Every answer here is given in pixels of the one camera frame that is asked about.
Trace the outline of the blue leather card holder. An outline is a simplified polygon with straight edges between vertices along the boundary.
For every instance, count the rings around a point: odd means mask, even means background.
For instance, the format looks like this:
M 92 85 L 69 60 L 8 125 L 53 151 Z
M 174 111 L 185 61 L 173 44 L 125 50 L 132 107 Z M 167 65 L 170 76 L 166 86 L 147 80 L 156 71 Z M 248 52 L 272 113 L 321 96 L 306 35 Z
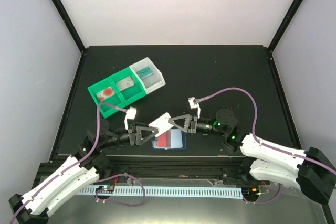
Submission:
M 155 137 L 151 143 L 152 148 L 156 150 L 184 150 L 186 149 L 186 134 L 179 129 L 170 129 L 171 134 L 171 147 L 170 148 L 158 148 L 156 146 L 157 138 Z

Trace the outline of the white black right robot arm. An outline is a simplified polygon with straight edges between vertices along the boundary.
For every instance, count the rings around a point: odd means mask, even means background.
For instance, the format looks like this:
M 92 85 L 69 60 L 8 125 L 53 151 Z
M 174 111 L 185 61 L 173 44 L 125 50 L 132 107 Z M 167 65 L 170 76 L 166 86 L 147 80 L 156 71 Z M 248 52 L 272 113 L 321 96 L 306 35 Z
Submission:
M 249 165 L 238 171 L 245 184 L 267 180 L 299 189 L 322 205 L 330 200 L 335 188 L 335 167 L 318 148 L 305 151 L 257 139 L 238 127 L 238 119 L 228 108 L 218 109 L 210 119 L 186 114 L 168 122 L 187 134 L 203 132 L 223 137 L 229 152 L 240 151 L 248 158 Z

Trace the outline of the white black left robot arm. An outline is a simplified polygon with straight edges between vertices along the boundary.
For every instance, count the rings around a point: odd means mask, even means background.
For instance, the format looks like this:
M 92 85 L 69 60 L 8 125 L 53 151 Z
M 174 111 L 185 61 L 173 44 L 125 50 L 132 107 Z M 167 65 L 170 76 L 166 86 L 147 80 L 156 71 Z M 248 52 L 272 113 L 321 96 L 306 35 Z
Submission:
M 113 174 L 103 149 L 128 142 L 142 145 L 155 137 L 159 130 L 136 123 L 118 133 L 109 130 L 105 120 L 96 121 L 96 133 L 87 137 L 75 155 L 70 155 L 59 168 L 29 192 L 14 194 L 9 199 L 13 216 L 11 223 L 47 223 L 49 217 L 78 191 L 96 182 L 106 182 Z

